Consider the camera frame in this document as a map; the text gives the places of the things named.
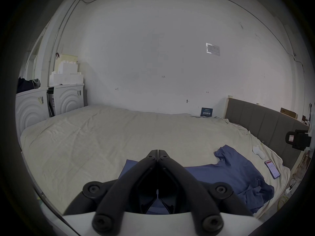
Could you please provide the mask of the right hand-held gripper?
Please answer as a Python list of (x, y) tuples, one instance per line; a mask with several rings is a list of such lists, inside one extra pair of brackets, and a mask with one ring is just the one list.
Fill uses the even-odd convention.
[(315, 150), (315, 119), (310, 119), (310, 132), (308, 130), (296, 129), (286, 133), (285, 142), (290, 144), (292, 148), (304, 151)]

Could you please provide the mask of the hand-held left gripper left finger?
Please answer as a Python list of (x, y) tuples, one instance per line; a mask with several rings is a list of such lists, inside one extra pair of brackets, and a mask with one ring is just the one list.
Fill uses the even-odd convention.
[(158, 150), (152, 150), (119, 179), (86, 183), (63, 215), (95, 212), (96, 233), (119, 233), (125, 211), (146, 214), (157, 199), (157, 162)]

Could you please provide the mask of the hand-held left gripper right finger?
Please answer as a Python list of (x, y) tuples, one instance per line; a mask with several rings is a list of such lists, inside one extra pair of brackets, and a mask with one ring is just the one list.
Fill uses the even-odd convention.
[(220, 213), (253, 217), (229, 184), (198, 181), (164, 150), (158, 150), (158, 198), (170, 214), (190, 212), (197, 234), (219, 234)]

